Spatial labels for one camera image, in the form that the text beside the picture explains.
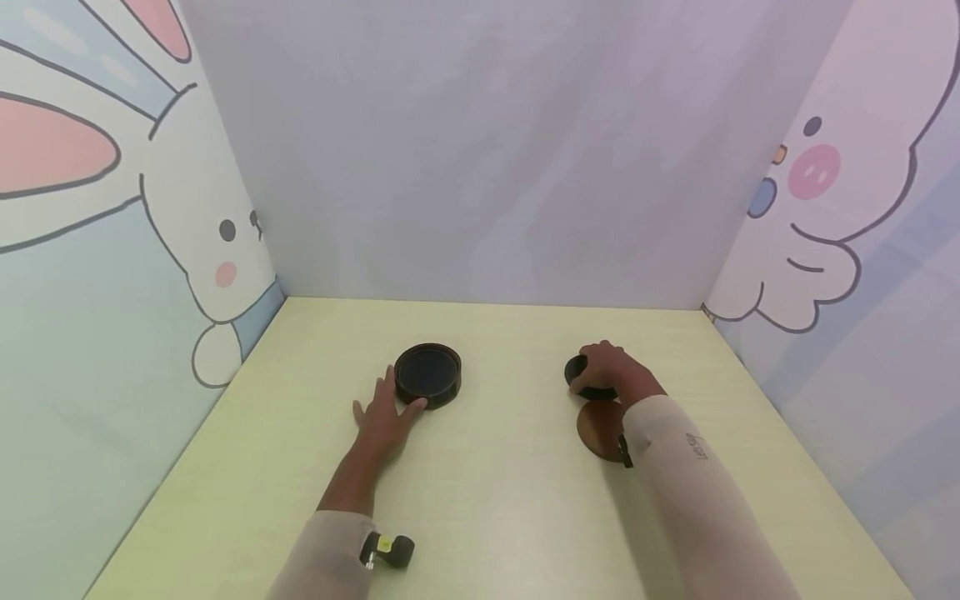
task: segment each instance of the hand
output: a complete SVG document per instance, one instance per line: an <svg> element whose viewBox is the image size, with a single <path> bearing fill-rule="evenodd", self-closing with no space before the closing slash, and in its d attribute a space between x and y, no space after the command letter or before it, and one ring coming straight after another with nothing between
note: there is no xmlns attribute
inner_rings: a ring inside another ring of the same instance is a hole
<svg viewBox="0 0 960 600"><path fill-rule="evenodd" d="M570 392L578 394L586 387L615 388L620 402L630 408L646 397L665 395L649 369L639 364L620 346L607 340L580 348L587 368L570 382Z"/></svg>
<svg viewBox="0 0 960 600"><path fill-rule="evenodd" d="M383 377L376 380L373 400L366 411L360 402L353 401L353 417L360 426L353 447L369 453L377 463L383 463L403 448L414 422L426 408L426 398L419 398L398 415L395 388L394 366L390 365Z"/></svg>

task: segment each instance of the rabbit cheek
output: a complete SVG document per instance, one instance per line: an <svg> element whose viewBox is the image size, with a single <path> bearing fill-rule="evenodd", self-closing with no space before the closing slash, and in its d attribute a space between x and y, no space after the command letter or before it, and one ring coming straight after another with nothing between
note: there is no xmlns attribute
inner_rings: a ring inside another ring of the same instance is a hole
<svg viewBox="0 0 960 600"><path fill-rule="evenodd" d="M229 287L237 278L237 266L229 260L220 263L214 278L217 281L217 287Z"/></svg>

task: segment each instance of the pink cheek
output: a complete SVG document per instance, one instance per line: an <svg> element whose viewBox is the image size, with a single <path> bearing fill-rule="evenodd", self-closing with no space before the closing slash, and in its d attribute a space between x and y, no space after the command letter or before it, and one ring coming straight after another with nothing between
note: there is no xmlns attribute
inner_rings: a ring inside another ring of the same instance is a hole
<svg viewBox="0 0 960 600"><path fill-rule="evenodd" d="M813 200L822 196L840 175L840 151L821 144L810 148L794 161L787 178L787 189L796 198Z"/></svg>
<svg viewBox="0 0 960 600"><path fill-rule="evenodd" d="M237 266L230 261L221 263L214 278L218 287L229 287L237 278Z"/></svg>

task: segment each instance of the white arm sleeve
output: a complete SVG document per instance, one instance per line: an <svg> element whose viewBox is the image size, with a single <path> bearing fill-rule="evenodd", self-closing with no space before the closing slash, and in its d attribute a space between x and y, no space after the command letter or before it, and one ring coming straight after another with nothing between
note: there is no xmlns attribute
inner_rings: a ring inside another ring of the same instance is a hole
<svg viewBox="0 0 960 600"><path fill-rule="evenodd" d="M667 396L646 398L624 415L623 429L687 598L800 598L740 489L679 404Z"/></svg>
<svg viewBox="0 0 960 600"><path fill-rule="evenodd" d="M314 513L267 600L365 600L372 571L360 563L360 551L373 529L373 521L365 515Z"/></svg>

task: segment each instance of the round coaster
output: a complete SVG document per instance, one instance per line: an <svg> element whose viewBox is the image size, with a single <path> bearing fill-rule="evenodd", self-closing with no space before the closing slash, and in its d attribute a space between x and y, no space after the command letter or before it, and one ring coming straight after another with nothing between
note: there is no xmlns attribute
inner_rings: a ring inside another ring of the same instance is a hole
<svg viewBox="0 0 960 600"><path fill-rule="evenodd" d="M404 404L425 397L427 410L440 408L460 392L460 355L443 344L414 346L397 358L394 379Z"/></svg>
<svg viewBox="0 0 960 600"><path fill-rule="evenodd" d="M580 441L590 452L611 463L623 462L617 439L623 433L623 413L619 402L591 401L584 404L577 416Z"/></svg>

